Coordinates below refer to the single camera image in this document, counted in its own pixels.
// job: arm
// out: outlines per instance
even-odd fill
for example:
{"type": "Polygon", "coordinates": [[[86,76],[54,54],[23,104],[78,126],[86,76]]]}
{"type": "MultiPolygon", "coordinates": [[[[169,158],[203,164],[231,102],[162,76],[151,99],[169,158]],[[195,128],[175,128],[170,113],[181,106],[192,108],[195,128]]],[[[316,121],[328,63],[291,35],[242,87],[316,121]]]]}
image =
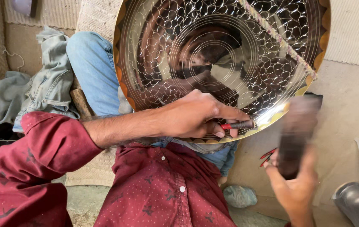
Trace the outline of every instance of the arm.
{"type": "Polygon", "coordinates": [[[192,91],[162,108],[83,122],[43,112],[26,114],[26,136],[0,148],[0,226],[23,223],[71,225],[65,187],[50,181],[79,169],[102,149],[139,137],[202,137],[223,129],[210,121],[248,120],[210,94],[192,91]]]}
{"type": "MultiPolygon", "coordinates": [[[[229,122],[250,120],[244,112],[217,101],[211,94],[193,90],[166,106],[112,118],[83,122],[88,134],[99,147],[108,147],[140,137],[194,137],[207,133],[224,137],[224,130],[213,118],[229,122]]],[[[231,129],[237,137],[237,129],[231,129]]]]}
{"type": "MultiPolygon", "coordinates": [[[[276,160],[278,152],[271,159],[276,160]]],[[[280,175],[276,161],[265,163],[266,172],[270,178],[276,198],[289,215],[293,227],[314,227],[311,203],[318,176],[315,172],[316,154],[312,147],[304,152],[301,160],[300,172],[296,179],[285,180],[280,175]]]]}

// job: red tool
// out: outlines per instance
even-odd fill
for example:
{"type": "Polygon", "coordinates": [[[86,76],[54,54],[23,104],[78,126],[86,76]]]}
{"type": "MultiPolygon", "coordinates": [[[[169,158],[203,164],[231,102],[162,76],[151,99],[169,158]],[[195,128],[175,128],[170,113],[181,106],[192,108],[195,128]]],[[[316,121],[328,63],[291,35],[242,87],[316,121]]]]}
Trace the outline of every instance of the red tool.
{"type": "Polygon", "coordinates": [[[255,128],[255,122],[253,120],[241,121],[231,124],[221,124],[222,129],[232,129],[232,128],[255,128]]]}
{"type": "Polygon", "coordinates": [[[271,159],[271,156],[272,156],[273,153],[276,151],[276,149],[277,149],[277,148],[274,148],[273,150],[267,152],[266,154],[264,154],[264,155],[260,158],[260,159],[263,159],[263,158],[265,158],[266,156],[268,156],[268,157],[266,158],[266,160],[263,161],[263,163],[262,163],[259,167],[262,167],[265,162],[267,162],[267,161],[269,161],[269,160],[271,159]]]}

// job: red shirt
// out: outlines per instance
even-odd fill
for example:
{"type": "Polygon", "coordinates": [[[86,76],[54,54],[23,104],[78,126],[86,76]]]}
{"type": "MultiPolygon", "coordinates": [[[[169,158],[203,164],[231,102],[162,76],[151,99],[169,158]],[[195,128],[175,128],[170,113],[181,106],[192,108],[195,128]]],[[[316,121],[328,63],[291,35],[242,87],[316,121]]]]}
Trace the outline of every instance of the red shirt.
{"type": "MultiPolygon", "coordinates": [[[[26,136],[0,148],[0,226],[72,226],[66,188],[50,181],[101,149],[69,117],[31,112],[21,125],[26,136]]],[[[120,147],[112,169],[114,184],[94,226],[235,226],[219,169],[187,147],[120,147]]]]}

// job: braided rope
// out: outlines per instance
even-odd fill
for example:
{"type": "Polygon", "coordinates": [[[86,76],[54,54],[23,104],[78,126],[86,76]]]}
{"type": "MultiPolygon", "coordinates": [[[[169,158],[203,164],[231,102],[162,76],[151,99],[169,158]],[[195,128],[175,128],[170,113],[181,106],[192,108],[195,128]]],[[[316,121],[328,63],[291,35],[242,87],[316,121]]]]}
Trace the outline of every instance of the braided rope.
{"type": "Polygon", "coordinates": [[[287,41],[283,39],[276,29],[274,29],[246,0],[238,0],[238,2],[244,7],[244,9],[247,10],[248,14],[280,44],[281,47],[287,49],[287,53],[289,53],[294,60],[304,66],[305,71],[312,77],[313,80],[317,79],[317,73],[303,59],[303,57],[298,55],[298,53],[287,43],[287,41]]]}

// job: brass plate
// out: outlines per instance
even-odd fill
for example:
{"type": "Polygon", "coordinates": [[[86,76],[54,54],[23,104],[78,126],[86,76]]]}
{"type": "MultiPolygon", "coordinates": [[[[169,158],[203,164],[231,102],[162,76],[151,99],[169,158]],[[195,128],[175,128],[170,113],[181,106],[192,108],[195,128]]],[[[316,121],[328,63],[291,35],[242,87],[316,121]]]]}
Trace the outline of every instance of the brass plate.
{"type": "MultiPolygon", "coordinates": [[[[317,71],[329,39],[328,0],[248,0],[317,71]]],[[[240,108],[263,130],[311,84],[298,65],[237,0],[127,0],[114,36],[114,63],[135,111],[157,108],[193,89],[240,108]]],[[[233,141],[207,135],[194,143],[233,141]]]]}

